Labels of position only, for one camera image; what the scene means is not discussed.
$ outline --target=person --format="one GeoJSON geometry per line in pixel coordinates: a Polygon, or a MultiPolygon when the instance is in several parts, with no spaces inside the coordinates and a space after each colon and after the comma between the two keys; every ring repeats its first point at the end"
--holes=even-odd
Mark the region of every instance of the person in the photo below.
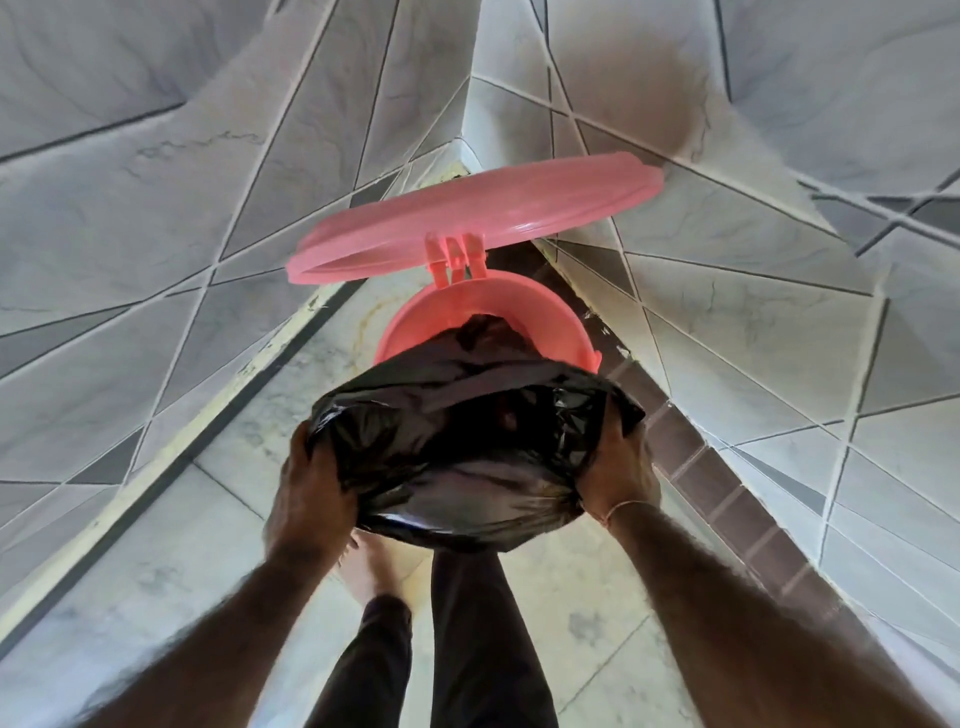
{"type": "MultiPolygon", "coordinates": [[[[354,530],[356,498],[340,488],[330,445],[307,451],[308,429],[301,424],[291,440],[263,563],[83,726],[245,726],[300,611],[341,559],[365,609],[306,725],[397,726],[412,660],[411,613],[383,544],[354,530]]],[[[659,509],[642,438],[640,427],[624,437],[616,407],[608,406],[596,457],[576,487],[636,567],[708,728],[942,725],[914,693],[893,689],[694,545],[659,509]]],[[[497,555],[438,551],[431,597],[431,726],[556,726],[497,555]]]]}

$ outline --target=black pants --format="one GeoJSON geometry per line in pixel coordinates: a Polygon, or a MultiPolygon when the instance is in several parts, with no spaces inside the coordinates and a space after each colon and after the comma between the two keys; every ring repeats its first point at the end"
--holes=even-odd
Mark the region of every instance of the black pants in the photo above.
{"type": "MultiPolygon", "coordinates": [[[[437,551],[431,728],[545,728],[553,698],[495,553],[437,551]]],[[[412,660],[410,610],[381,596],[337,661],[307,728],[395,728],[412,660]]]]}

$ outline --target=leg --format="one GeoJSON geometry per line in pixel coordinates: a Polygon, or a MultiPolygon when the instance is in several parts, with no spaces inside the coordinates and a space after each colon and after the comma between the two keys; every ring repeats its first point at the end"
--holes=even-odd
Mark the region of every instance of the leg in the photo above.
{"type": "Polygon", "coordinates": [[[433,557],[432,728],[556,728],[540,660],[496,553],[433,557]]]}
{"type": "Polygon", "coordinates": [[[340,574],[367,607],[353,642],[326,681],[305,728],[396,728],[412,660],[410,609],[382,541],[354,532],[340,574]]]}

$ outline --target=pink lid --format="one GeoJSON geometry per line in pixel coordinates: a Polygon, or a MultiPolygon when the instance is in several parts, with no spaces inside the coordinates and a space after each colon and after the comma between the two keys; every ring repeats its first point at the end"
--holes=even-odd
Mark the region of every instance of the pink lid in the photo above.
{"type": "Polygon", "coordinates": [[[614,215],[662,188],[661,170],[626,152],[502,167],[323,219],[287,275],[316,285],[438,263],[440,247],[427,241],[475,235],[499,248],[614,215]]]}

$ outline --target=person's left arm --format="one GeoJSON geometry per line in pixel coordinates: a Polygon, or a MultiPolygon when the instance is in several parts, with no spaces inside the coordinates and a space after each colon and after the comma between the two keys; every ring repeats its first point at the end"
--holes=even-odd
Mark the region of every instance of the person's left arm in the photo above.
{"type": "Polygon", "coordinates": [[[294,622],[356,524],[356,497],[341,491],[332,447],[308,452],[308,432],[301,423],[290,442],[264,562],[83,728],[247,725],[294,622]]]}

